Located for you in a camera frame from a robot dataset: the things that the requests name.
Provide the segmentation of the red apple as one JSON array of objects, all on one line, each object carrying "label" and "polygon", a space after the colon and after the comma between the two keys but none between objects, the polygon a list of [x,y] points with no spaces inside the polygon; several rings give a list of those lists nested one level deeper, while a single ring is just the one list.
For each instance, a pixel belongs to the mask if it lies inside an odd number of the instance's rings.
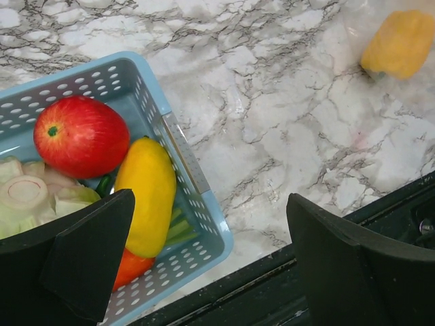
[{"label": "red apple", "polygon": [[33,142],[52,168],[74,179],[92,179],[113,171],[130,145],[124,119],[105,103],[75,95],[39,114]]}]

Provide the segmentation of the clear zip top bag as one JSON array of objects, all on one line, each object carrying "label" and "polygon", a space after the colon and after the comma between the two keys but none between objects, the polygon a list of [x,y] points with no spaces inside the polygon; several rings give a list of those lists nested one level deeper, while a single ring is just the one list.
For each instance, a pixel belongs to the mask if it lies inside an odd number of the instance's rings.
[{"label": "clear zip top bag", "polygon": [[434,123],[434,2],[344,1],[349,46],[359,66],[410,112]]}]

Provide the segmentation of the green white cabbage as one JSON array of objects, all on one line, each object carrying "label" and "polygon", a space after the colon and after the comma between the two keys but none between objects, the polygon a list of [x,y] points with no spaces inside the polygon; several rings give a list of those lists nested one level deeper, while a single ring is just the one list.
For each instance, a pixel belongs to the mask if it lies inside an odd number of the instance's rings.
[{"label": "green white cabbage", "polygon": [[1,160],[1,238],[23,233],[100,200],[93,189],[42,161]]}]

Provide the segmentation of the yellow mango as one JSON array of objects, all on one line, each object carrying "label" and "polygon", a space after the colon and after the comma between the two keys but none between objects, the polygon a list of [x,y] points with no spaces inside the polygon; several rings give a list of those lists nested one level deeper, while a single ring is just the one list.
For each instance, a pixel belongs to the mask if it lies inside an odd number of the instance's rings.
[{"label": "yellow mango", "polygon": [[135,196],[126,248],[139,257],[157,256],[167,239],[177,189],[166,149],[147,137],[136,140],[118,170],[114,189],[130,189]]}]

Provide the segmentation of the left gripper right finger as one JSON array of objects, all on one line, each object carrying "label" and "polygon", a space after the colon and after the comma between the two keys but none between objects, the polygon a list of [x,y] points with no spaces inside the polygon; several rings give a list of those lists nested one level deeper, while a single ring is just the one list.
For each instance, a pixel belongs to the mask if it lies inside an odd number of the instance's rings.
[{"label": "left gripper right finger", "polygon": [[338,217],[291,194],[286,207],[315,325],[434,324],[434,175]]}]

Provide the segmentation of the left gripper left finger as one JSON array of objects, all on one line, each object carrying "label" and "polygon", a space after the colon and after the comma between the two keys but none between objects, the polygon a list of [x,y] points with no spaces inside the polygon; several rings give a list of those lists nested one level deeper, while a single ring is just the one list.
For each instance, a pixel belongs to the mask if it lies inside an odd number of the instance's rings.
[{"label": "left gripper left finger", "polygon": [[106,313],[135,197],[123,189],[1,241],[2,325],[96,325]]}]

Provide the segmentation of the green chili pepper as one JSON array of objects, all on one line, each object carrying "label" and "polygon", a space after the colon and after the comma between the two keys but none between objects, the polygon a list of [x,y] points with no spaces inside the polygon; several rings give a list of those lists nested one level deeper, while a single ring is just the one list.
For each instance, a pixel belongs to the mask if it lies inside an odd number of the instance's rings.
[{"label": "green chili pepper", "polygon": [[109,191],[109,186],[110,185],[111,185],[111,175],[106,174],[106,175],[101,177],[101,179],[99,181],[99,184],[95,188],[95,192],[101,198],[104,198],[107,195],[108,191]]}]

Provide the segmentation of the yellow bell pepper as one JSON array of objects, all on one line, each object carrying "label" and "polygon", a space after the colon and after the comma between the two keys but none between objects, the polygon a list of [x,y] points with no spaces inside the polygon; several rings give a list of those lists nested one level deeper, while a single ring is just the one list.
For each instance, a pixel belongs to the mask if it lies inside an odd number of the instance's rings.
[{"label": "yellow bell pepper", "polygon": [[394,11],[370,40],[360,64],[366,71],[409,79],[427,60],[433,39],[433,15],[421,10]]}]

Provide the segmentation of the orange carrot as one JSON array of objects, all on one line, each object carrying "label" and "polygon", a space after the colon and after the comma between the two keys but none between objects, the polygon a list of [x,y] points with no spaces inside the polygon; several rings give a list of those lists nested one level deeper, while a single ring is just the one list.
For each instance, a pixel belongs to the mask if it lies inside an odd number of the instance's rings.
[{"label": "orange carrot", "polygon": [[132,280],[144,274],[154,265],[155,261],[155,257],[142,258],[125,249],[112,291],[117,291],[120,287],[129,284]]}]

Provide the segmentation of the blue plastic basket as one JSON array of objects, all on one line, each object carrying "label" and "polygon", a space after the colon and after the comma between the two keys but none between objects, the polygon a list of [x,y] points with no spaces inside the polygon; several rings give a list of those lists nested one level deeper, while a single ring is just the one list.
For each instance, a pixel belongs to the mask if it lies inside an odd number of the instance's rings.
[{"label": "blue plastic basket", "polygon": [[83,94],[107,103],[126,121],[132,139],[149,136],[169,152],[177,175],[175,207],[196,237],[163,249],[143,276],[115,292],[104,325],[126,325],[224,261],[233,237],[222,210],[147,61],[118,52],[1,92],[1,154],[36,160],[33,125],[54,101]]}]

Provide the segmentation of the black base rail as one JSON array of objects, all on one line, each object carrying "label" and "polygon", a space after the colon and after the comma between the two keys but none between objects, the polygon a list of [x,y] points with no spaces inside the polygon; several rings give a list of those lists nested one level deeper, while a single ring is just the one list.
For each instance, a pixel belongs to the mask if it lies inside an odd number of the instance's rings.
[{"label": "black base rail", "polygon": [[140,325],[315,325],[290,244],[139,319]]}]

